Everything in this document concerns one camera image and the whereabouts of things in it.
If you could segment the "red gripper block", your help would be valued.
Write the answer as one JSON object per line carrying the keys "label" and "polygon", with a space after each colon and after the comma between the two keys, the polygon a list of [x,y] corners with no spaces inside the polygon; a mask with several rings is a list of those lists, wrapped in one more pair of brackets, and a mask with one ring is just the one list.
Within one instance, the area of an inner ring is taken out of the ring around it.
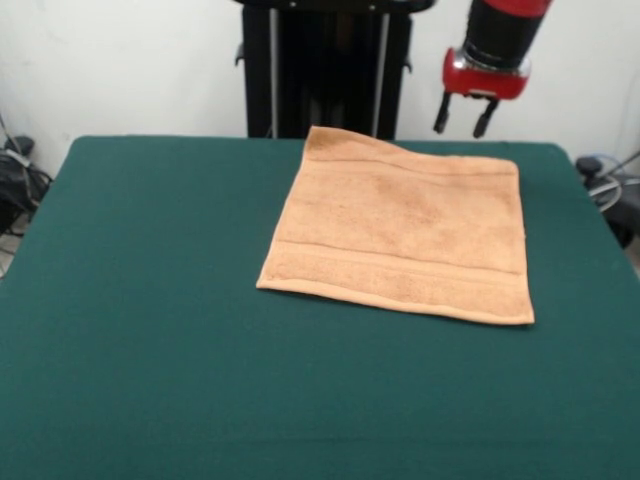
{"label": "red gripper block", "polygon": [[468,59],[462,49],[449,48],[442,69],[444,92],[433,131],[444,132],[452,95],[478,96],[489,98],[473,131],[475,139],[483,138],[500,101],[518,98],[525,90],[530,74],[531,61],[528,58],[516,69],[488,69]]}

